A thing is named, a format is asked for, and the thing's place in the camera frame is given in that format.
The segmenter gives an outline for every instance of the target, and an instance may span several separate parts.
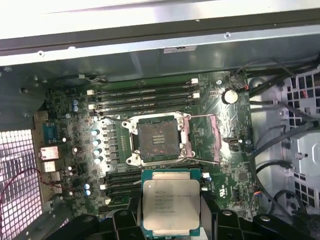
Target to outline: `red wire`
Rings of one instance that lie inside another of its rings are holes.
[[[7,188],[10,186],[10,184],[12,184],[13,181],[18,176],[20,176],[21,174],[24,174],[24,173],[26,173],[27,171],[30,171],[30,170],[34,170],[34,171],[36,171],[36,173],[39,174],[40,182],[42,184],[45,184],[45,185],[48,185],[48,186],[53,186],[53,187],[60,188],[60,189],[66,189],[66,188],[63,188],[63,187],[58,186],[58,185],[54,185],[54,184],[51,184],[51,183],[48,183],[48,182],[44,182],[43,179],[42,179],[42,174],[41,174],[40,170],[37,169],[37,168],[34,168],[34,167],[30,167],[28,169],[25,169],[25,170],[19,172],[17,175],[15,175],[13,178],[11,178],[9,180],[9,182],[5,185],[5,187],[3,188],[3,191],[0,194],[0,240],[3,239],[3,233],[2,233],[2,204],[3,204],[2,200],[3,200],[3,196],[5,195],[5,192],[6,192]]]

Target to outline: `cpu socket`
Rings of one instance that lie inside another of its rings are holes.
[[[189,119],[182,112],[134,116],[122,122],[130,133],[132,156],[126,163],[148,167],[174,164],[195,155],[189,141]]]

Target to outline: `integrated circuit chip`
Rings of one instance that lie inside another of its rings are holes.
[[[176,120],[138,124],[137,130],[142,159],[180,154]]]
[[[145,181],[143,227],[153,236],[188,236],[200,224],[199,192],[193,179]]]
[[[238,179],[239,179],[239,181],[246,181],[246,180],[248,180],[248,175],[247,175],[247,173],[246,173],[246,172],[240,172],[240,173],[238,174]]]

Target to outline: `metal bracket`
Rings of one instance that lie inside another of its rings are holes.
[[[126,163],[128,165],[137,166],[137,167],[150,167],[155,165],[167,165],[167,164],[175,164],[181,160],[181,158],[192,158],[195,156],[195,152],[192,151],[191,142],[189,140],[190,133],[190,125],[189,120],[192,117],[190,114],[183,112],[166,112],[166,113],[158,113],[158,114],[148,114],[141,116],[134,116],[129,118],[127,121],[122,122],[122,126],[129,130],[129,133],[138,135],[138,122],[140,119],[150,119],[150,118],[159,118],[166,116],[174,116],[177,121],[177,130],[180,131],[181,143],[180,147],[180,155],[178,159],[172,160],[164,160],[164,161],[154,161],[154,162],[144,162],[141,159],[140,151],[133,151],[133,140],[130,138],[130,145],[132,149],[132,155],[126,159]]]

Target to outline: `motherboard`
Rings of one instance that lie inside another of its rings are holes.
[[[201,190],[250,220],[247,90],[246,74],[230,71],[50,90],[35,119],[50,194],[60,195],[74,217],[104,219],[141,192],[142,171],[200,169]]]

